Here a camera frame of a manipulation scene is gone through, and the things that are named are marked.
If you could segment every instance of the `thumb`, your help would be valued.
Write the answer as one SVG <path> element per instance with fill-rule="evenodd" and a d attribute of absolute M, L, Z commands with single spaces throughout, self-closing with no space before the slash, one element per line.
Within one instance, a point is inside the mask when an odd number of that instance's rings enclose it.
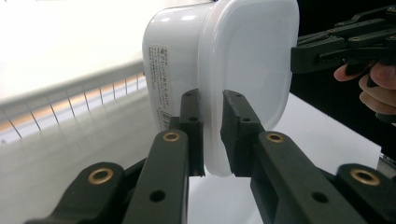
<path fill-rule="evenodd" d="M 396 90 L 396 65 L 377 63 L 371 70 L 370 76 L 378 86 Z"/>

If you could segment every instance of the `human hand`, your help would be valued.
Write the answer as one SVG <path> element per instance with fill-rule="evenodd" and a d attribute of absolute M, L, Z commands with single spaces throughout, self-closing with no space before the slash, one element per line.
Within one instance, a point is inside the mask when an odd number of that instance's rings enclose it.
<path fill-rule="evenodd" d="M 343 65 L 334 72 L 338 81 L 348 81 L 360 74 L 346 75 L 347 66 Z M 361 78 L 359 86 L 363 90 L 361 101 L 374 112 L 396 116 L 396 66 L 377 63 L 371 69 L 371 79 L 378 86 L 367 87 L 368 75 Z"/>

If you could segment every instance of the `label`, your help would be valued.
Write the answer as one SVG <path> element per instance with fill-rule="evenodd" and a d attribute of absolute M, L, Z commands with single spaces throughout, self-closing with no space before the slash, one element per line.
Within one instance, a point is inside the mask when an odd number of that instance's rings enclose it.
<path fill-rule="evenodd" d="M 151 101 L 156 105 L 157 117 L 162 130 L 169 128 L 174 114 L 172 83 L 169 74 L 168 48 L 152 45 L 148 47 L 149 71 L 152 85 Z"/>

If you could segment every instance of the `white plastic container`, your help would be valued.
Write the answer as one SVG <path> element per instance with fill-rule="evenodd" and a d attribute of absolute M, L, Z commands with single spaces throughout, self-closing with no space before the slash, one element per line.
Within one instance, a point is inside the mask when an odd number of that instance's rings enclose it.
<path fill-rule="evenodd" d="M 148 92 L 159 130 L 178 116 L 181 95 L 199 89 L 205 166 L 230 175 L 220 140 L 222 92 L 244 94 L 266 130 L 282 116 L 290 90 L 290 48 L 299 13 L 295 0 L 220 0 L 168 8 L 143 41 Z"/>

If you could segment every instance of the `black mechanical device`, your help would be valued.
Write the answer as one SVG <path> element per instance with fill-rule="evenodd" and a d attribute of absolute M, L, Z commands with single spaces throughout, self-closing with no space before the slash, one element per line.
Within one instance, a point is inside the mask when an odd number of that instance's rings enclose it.
<path fill-rule="evenodd" d="M 346 63 L 346 74 L 367 75 L 371 65 L 396 64 L 396 5 L 355 15 L 334 28 L 298 38 L 291 49 L 291 72 L 309 73 Z M 367 87 L 376 84 L 369 78 Z M 385 122 L 396 116 L 376 113 Z"/>
<path fill-rule="evenodd" d="M 244 95 L 223 95 L 221 138 L 235 176 L 251 177 L 264 223 L 396 223 L 390 179 L 358 164 L 320 171 L 285 134 L 266 132 Z M 204 175 L 198 105 L 198 90 L 186 92 L 144 161 L 86 168 L 49 217 L 27 223 L 187 223 L 189 176 Z"/>

